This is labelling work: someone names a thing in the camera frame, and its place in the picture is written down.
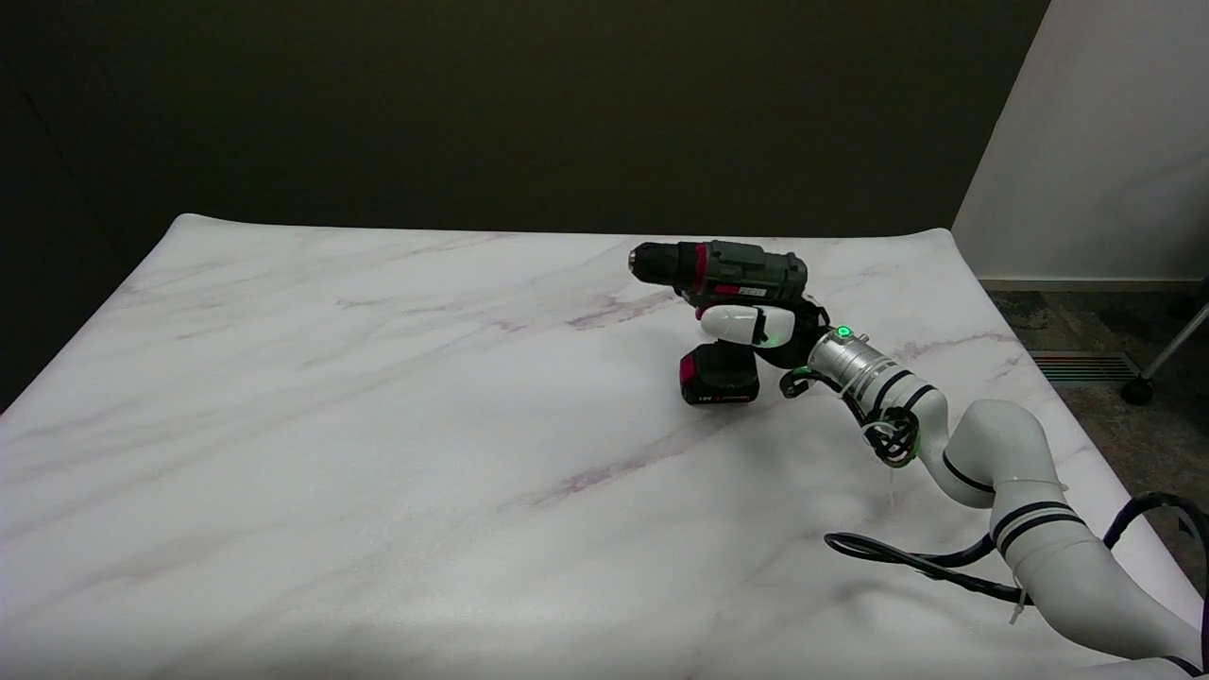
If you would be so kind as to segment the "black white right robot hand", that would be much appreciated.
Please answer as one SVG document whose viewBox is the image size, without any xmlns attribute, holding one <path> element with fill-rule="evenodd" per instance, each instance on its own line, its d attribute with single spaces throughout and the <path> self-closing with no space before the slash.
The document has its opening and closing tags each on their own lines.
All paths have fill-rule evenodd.
<svg viewBox="0 0 1209 680">
<path fill-rule="evenodd" d="M 782 306 L 716 304 L 696 311 L 705 334 L 740 348 L 751 348 L 769 365 L 806 365 L 817 341 L 832 328 L 831 315 L 815 298 L 796 298 Z"/>
</svg>

